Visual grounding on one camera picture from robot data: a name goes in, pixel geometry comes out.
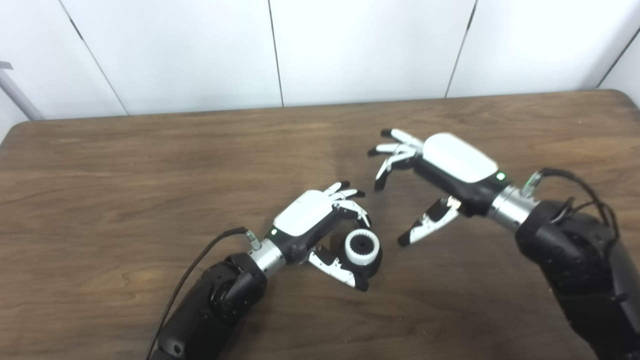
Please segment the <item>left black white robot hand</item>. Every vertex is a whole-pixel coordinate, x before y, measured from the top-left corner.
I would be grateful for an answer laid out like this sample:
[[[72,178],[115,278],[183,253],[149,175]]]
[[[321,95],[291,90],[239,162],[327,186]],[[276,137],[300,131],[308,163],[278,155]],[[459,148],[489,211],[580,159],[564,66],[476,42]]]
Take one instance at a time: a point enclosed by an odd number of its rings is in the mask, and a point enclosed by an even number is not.
[[[275,217],[265,237],[287,265],[312,264],[352,289],[366,292],[368,281],[319,244],[343,220],[354,220],[361,229],[371,228],[370,215],[354,201],[365,195],[349,181],[336,182],[325,190],[309,189]]]

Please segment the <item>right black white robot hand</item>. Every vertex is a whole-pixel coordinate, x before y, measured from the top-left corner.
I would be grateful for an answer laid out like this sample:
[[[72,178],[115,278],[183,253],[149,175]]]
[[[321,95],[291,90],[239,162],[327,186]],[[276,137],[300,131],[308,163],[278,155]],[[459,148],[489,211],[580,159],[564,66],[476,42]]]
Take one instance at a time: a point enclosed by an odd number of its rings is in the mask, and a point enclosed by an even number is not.
[[[486,217],[509,184],[494,160],[471,144],[448,132],[418,139],[400,129],[384,129],[381,136],[394,139],[371,148],[368,157],[387,155],[374,180],[374,190],[386,187],[395,170],[412,170],[423,180],[444,192],[398,237],[403,248],[438,231],[464,215]]]

